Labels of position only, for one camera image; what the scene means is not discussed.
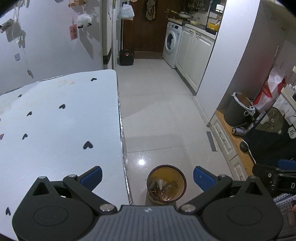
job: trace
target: cabinet handle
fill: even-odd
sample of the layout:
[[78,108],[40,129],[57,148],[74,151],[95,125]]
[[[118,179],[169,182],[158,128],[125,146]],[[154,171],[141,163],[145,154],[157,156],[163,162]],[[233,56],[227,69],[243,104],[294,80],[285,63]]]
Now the cabinet handle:
[[222,135],[221,135],[221,132],[219,132],[219,136],[220,138],[222,139],[222,141],[225,141],[225,139],[223,139]]

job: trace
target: blue object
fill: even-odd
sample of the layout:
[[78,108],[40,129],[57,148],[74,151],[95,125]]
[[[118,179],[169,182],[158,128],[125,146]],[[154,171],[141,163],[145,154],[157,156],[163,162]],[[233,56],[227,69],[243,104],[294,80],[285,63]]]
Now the blue object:
[[296,170],[296,161],[281,159],[278,161],[278,167],[285,170]]
[[94,190],[94,188],[102,181],[102,178],[103,171],[99,166],[96,166],[83,175],[79,176],[80,184],[91,191]]
[[203,190],[206,191],[216,184],[217,177],[200,166],[193,170],[194,182]]

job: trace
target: gray strip on floor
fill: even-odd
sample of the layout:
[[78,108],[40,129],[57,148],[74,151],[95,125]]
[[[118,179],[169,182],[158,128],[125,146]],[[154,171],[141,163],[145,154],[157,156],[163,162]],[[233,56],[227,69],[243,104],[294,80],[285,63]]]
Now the gray strip on floor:
[[215,143],[214,143],[213,137],[212,137],[212,134],[211,134],[210,131],[207,131],[207,137],[209,139],[209,142],[210,142],[212,151],[217,151],[217,149],[215,147]]

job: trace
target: washing machine door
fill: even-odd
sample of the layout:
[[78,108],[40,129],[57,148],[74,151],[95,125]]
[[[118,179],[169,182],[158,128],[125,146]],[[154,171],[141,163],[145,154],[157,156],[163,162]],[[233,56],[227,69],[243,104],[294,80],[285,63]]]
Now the washing machine door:
[[174,51],[176,47],[176,41],[176,34],[173,31],[169,30],[165,37],[165,48],[167,52],[171,53]]

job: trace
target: white plush toy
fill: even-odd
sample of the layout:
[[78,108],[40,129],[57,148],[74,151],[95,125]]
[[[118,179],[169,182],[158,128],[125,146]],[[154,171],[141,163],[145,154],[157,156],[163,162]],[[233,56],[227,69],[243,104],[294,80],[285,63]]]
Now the white plush toy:
[[77,18],[78,28],[83,28],[83,25],[91,26],[91,16],[89,14],[81,14]]

